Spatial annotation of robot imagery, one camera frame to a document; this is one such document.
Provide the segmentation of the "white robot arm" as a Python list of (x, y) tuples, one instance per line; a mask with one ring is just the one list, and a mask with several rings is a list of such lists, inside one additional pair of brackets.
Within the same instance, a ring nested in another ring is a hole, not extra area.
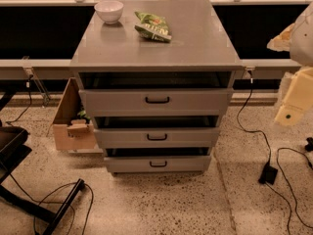
[(301, 65), (301, 69), (291, 77), (275, 116), (275, 122), (281, 125), (295, 125), (313, 107), (313, 2), (294, 23), (272, 38), (267, 48), (277, 52), (288, 51), (291, 59)]

